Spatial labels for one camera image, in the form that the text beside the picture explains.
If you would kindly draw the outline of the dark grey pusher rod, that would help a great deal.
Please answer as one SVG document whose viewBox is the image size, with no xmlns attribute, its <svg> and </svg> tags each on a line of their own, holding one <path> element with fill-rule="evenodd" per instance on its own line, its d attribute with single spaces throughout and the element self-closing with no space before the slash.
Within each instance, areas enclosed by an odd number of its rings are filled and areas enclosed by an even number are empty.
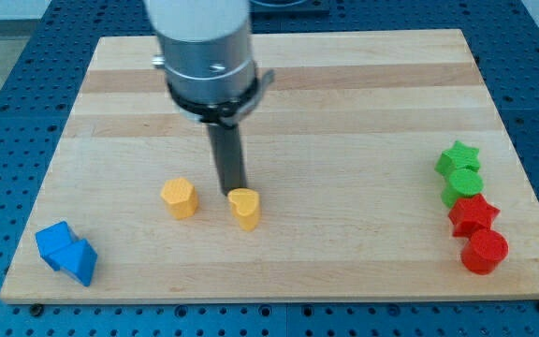
<svg viewBox="0 0 539 337">
<path fill-rule="evenodd" d="M 221 192 L 226 196 L 234 189 L 246 188 L 246 170 L 239 127 L 207 125 L 207 131 Z"/>
</svg>

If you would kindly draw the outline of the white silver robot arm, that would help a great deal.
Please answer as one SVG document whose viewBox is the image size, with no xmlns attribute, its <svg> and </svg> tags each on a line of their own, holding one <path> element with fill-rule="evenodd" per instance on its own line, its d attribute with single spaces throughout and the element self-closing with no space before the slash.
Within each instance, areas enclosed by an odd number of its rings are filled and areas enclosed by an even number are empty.
<svg viewBox="0 0 539 337">
<path fill-rule="evenodd" d="M 261 94 L 250 41 L 248 0 L 148 0 L 169 93 L 207 126 L 226 195 L 247 186 L 239 122 Z"/>
</svg>

